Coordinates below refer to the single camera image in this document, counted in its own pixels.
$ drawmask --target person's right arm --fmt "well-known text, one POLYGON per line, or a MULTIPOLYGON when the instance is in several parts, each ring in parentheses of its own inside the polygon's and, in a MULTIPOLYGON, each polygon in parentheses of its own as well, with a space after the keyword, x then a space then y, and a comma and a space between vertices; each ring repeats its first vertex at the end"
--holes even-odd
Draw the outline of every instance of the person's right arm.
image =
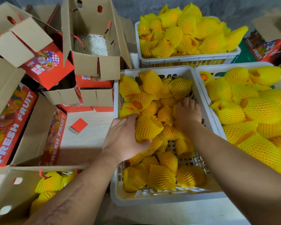
POLYGON ((281 224, 281 175, 210 132, 200 105, 177 104, 175 124, 193 142, 225 194, 252 224, 281 224))

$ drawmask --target crate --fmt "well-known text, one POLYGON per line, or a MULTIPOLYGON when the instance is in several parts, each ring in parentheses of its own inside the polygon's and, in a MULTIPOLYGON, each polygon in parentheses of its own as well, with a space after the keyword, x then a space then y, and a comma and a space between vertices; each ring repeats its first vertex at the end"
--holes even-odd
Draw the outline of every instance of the crate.
MULTIPOLYGON (((212 75, 214 75, 215 78, 219 78, 221 77, 222 73, 227 72, 228 70, 235 68, 235 67, 244 67, 247 69, 253 69, 253 68, 258 68, 258 67, 263 67, 263 66, 273 66, 273 64, 269 63, 269 62, 263 62, 263 61, 259 61, 259 62, 250 62, 250 63, 238 63, 238 64, 228 64, 228 65, 209 65, 209 66, 198 66, 195 68, 195 73, 196 76, 199 80, 200 86, 202 88, 202 91, 204 93, 205 99, 207 101, 207 103, 209 105, 211 105, 211 100, 208 96, 207 90, 205 88, 205 85, 201 79, 200 76, 200 72, 201 71, 206 71, 211 73, 212 75)), ((276 84, 274 84, 275 89, 279 89, 281 90, 281 79, 279 82, 277 82, 276 84)), ((215 121, 215 124, 217 126, 218 132, 220 133, 220 136, 222 138, 224 138, 225 140, 227 140, 227 137, 224 133, 224 130, 222 128, 222 125, 220 123, 220 120, 218 119, 217 115, 215 114, 215 112, 213 111, 213 109, 211 107, 209 107, 210 112, 212 113, 213 119, 215 121)))
MULTIPOLYGON (((201 105, 203 124, 210 131, 219 135, 215 122, 211 115, 210 109, 203 95, 203 91, 199 85, 199 81, 195 76, 194 69, 189 66, 174 66, 174 67, 159 67, 159 68, 146 68, 146 69, 135 69, 135 70, 124 70, 121 74, 132 76, 137 82, 139 82, 139 73, 147 70, 153 70, 162 79, 168 77, 179 77, 191 79, 193 81, 192 91, 190 97, 196 99, 201 105)), ((114 82, 114 118, 119 117, 120 109, 124 103, 123 98, 119 94, 118 81, 114 82)), ((173 141, 169 141, 168 147, 175 153, 175 145, 173 141)), ((222 198, 226 195, 222 192, 213 176, 209 173, 202 157, 196 152, 196 156, 192 159, 181 160, 178 158, 180 165, 189 166, 201 166, 204 170, 207 178, 207 184, 203 188, 184 188, 176 187, 175 191, 158 191, 155 192, 150 186, 146 186, 141 190, 134 193, 127 193, 123 189, 122 172, 127 167, 126 162, 120 163, 116 169, 112 180, 111 180, 111 199, 119 206, 130 206, 140 204, 158 204, 158 203, 172 203, 172 202, 183 202, 193 201, 202 199, 213 199, 222 198)))
POLYGON ((220 53, 212 55, 187 55, 177 57, 163 57, 163 58, 143 58, 141 55, 141 47, 138 36, 138 25, 140 22, 135 23, 136 44, 138 48, 138 58, 141 61, 142 68, 150 67, 163 67, 163 66, 178 66, 189 65, 192 68, 201 65, 218 65, 230 64, 233 59, 240 54, 239 46, 232 52, 220 53))

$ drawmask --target person's left hand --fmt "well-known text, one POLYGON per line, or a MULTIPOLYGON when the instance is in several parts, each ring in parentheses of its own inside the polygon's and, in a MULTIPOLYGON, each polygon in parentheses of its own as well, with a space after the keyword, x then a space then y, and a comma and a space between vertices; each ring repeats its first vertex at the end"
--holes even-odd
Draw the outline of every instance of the person's left hand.
POLYGON ((146 140, 141 144, 135 140, 135 121, 138 115, 131 114, 128 119, 115 118, 107 132, 102 153, 110 153, 118 162, 132 158, 141 151, 150 147, 152 140, 146 140))

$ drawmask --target white shredded paper filler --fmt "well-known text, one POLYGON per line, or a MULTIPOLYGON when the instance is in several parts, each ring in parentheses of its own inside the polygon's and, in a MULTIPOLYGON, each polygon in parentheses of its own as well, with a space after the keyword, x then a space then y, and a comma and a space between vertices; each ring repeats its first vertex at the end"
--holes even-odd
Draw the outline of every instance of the white shredded paper filler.
POLYGON ((90 55, 107 56, 106 42, 102 35, 84 34, 78 35, 78 38, 84 44, 85 49, 83 49, 81 43, 74 38, 74 48, 76 52, 90 55))

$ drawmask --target oval hole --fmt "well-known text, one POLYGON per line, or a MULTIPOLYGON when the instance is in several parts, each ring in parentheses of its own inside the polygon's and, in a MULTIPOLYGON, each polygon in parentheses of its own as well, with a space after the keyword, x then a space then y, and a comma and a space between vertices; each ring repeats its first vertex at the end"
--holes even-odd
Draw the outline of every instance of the oval hole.
POLYGON ((82 0, 77 0, 77 7, 82 8, 82 0))
POLYGON ((13 184, 19 185, 19 184, 21 184, 22 181, 23 181, 23 178, 15 178, 15 180, 13 181, 13 184))
POLYGON ((103 10, 102 6, 101 5, 98 5, 98 13, 101 13, 103 10))
POLYGON ((15 19, 12 18, 11 16, 7 16, 7 19, 8 19, 8 21, 11 22, 12 24, 14 24, 14 25, 17 24, 17 22, 15 21, 15 19))
POLYGON ((11 210, 11 205, 4 206, 0 209, 0 215, 5 215, 11 210))

